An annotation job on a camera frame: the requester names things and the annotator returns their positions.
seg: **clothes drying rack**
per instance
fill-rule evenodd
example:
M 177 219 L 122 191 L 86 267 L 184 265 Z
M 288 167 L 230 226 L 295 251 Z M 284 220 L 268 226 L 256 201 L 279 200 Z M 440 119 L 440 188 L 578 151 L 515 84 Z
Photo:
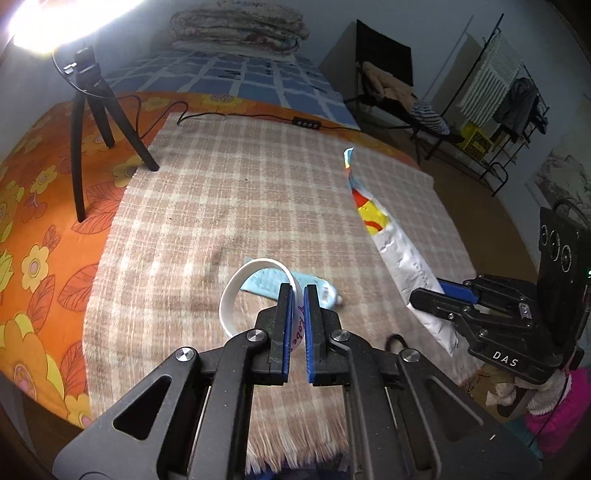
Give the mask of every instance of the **clothes drying rack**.
M 482 57 L 484 56 L 484 53 L 486 52 L 487 48 L 489 47 L 494 36 L 497 33 L 498 34 L 501 33 L 500 25 L 501 25 L 501 21 L 503 20 L 504 16 L 505 16 L 505 14 L 501 14 L 501 16 L 499 17 L 499 20 L 496 22 L 495 28 L 492 30 L 490 36 L 488 37 L 488 39 L 484 43 L 484 46 L 482 47 L 482 49 L 480 50 L 480 54 L 478 55 L 478 57 L 476 58 L 476 60 L 472 64 L 470 70 L 468 71 L 467 75 L 465 76 L 465 78 L 461 82 L 460 86 L 457 88 L 456 92 L 453 94 L 452 98 L 447 103 L 447 106 L 445 107 L 445 109 L 441 113 L 441 116 L 443 116 L 443 117 L 445 116 L 447 111 L 453 105 L 454 101 L 460 95 L 462 89 L 468 83 L 470 76 L 472 75 L 472 73 L 474 72 L 474 70 L 476 69 L 476 67 L 480 63 L 480 61 L 482 60 Z M 550 110 L 550 107 L 548 107 L 544 98 L 542 97 L 542 94 L 540 93 L 539 88 L 537 87 L 534 79 L 532 78 L 530 71 L 525 66 L 525 63 L 521 62 L 521 66 L 522 66 L 523 71 L 525 72 L 525 75 L 527 75 L 527 77 L 530 79 L 530 81 L 534 84 L 535 89 L 537 90 L 538 95 L 540 97 L 540 104 L 542 105 L 543 115 L 546 116 L 548 110 Z M 533 133 L 536 130 L 538 130 L 538 128 L 535 125 L 533 125 L 532 123 L 528 123 L 528 125 L 526 125 L 525 129 L 527 130 L 527 132 L 524 132 L 524 134 L 518 138 L 517 141 L 520 143 L 520 145 L 513 153 L 510 152 L 509 147 L 508 147 L 508 144 L 511 141 L 511 138 L 508 137 L 501 146 L 499 146 L 499 145 L 495 146 L 496 153 L 494 154 L 494 156 L 490 160 L 485 160 L 484 158 L 481 160 L 477 159 L 477 158 L 473 158 L 470 155 L 468 155 L 466 152 L 461 150 L 457 145 L 452 144 L 452 146 L 454 148 L 457 148 L 464 155 L 468 156 L 472 161 L 478 163 L 481 167 L 484 168 L 484 172 L 480 175 L 478 175 L 477 172 L 475 172 L 472 168 L 470 168 L 464 162 L 461 162 L 458 159 L 456 159 L 454 156 L 444 152 L 443 150 L 440 150 L 439 147 L 441 146 L 441 141 L 438 141 L 437 143 L 435 143 L 435 145 L 433 145 L 430 148 L 430 150 L 427 153 L 427 156 L 425 157 L 425 160 L 429 160 L 431 157 L 436 156 L 436 158 L 439 158 L 440 160 L 444 161 L 445 163 L 449 164 L 450 166 L 456 168 L 457 170 L 461 171 L 462 173 L 464 173 L 468 177 L 472 178 L 473 180 L 476 180 L 480 184 L 485 185 L 487 188 L 489 188 L 491 190 L 492 196 L 494 197 L 507 184 L 507 182 L 509 182 L 509 172 L 507 171 L 507 166 L 509 165 L 509 163 L 514 163 L 514 164 L 516 163 L 517 155 L 519 154 L 519 152 L 521 151 L 522 148 L 524 148 L 524 147 L 529 148 L 530 138 L 533 135 Z M 437 153 L 437 152 L 443 153 L 444 156 L 442 157 L 439 155 L 435 155 L 435 153 Z M 499 159 L 499 156 L 501 154 L 503 154 L 504 156 L 507 157 L 506 161 L 501 162 L 501 160 Z M 501 184 L 497 188 L 493 189 L 489 185 L 489 183 L 487 181 L 485 181 L 485 177 L 488 174 L 493 175 L 501 182 Z

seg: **striped cloth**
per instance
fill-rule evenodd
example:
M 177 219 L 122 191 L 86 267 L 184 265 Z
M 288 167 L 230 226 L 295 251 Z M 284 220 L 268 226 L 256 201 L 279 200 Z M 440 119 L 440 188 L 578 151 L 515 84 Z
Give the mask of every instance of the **striped cloth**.
M 433 110 L 430 103 L 415 102 L 410 114 L 425 127 L 430 128 L 440 135 L 449 135 L 449 127 L 439 113 Z
M 248 118 L 180 127 L 176 119 L 169 117 L 150 146 L 160 171 L 140 167 L 125 191 L 86 310 L 83 349 L 94 415 L 178 347 L 224 344 L 219 299 L 244 257 L 275 258 L 330 281 L 344 299 L 343 327 L 373 346 L 383 348 L 397 332 L 454 381 L 476 372 L 465 342 L 450 357 L 398 294 L 355 209 L 343 166 L 351 143 Z M 371 184 L 380 172 L 380 194 L 395 192 L 394 204 L 380 201 L 404 224 L 415 222 L 409 236 L 423 235 L 426 254 L 441 257 L 437 273 L 467 278 L 472 266 L 432 179 L 363 147 L 356 154 L 361 180 Z M 252 326 L 270 305 L 239 294 L 238 329 Z M 284 459 L 303 466 L 346 449 L 342 390 L 308 384 L 300 346 L 286 385 L 255 388 L 247 464 L 255 471 L 265 464 L 279 469 Z

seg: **dark jacket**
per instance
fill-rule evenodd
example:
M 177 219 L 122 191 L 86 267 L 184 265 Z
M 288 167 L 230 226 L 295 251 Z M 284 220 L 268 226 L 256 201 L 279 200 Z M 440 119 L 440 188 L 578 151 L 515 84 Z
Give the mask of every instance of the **dark jacket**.
M 492 117 L 509 131 L 511 138 L 517 140 L 523 134 L 537 96 L 534 82 L 529 78 L 517 79 Z

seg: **blue gripper pad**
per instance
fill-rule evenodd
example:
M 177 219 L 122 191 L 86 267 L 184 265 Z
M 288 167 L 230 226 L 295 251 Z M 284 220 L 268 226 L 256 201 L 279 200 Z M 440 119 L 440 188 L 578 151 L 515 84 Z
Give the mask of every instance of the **blue gripper pad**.
M 472 293 L 472 289 L 446 280 L 438 278 L 439 284 L 443 289 L 443 293 L 448 297 L 458 300 L 468 301 L 472 304 L 478 303 L 478 297 Z
M 312 321 L 310 316 L 310 300 L 308 287 L 304 288 L 304 338 L 306 342 L 306 370 L 308 372 L 308 383 L 314 381 L 314 342 L 312 338 Z
M 285 331 L 283 333 L 283 381 L 287 382 L 287 377 L 290 371 L 290 354 L 291 354 L 291 325 L 294 319 L 295 296 L 296 293 L 290 288 L 290 305 L 287 309 L 287 317 L 285 318 Z

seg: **blue checkered bedding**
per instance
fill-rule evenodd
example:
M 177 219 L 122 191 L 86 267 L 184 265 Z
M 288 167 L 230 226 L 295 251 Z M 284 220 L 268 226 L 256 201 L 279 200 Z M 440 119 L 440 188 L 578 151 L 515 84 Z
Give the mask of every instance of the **blue checkered bedding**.
M 312 63 L 282 63 L 224 53 L 168 50 L 107 76 L 116 93 L 226 93 L 317 115 L 358 128 L 341 95 Z

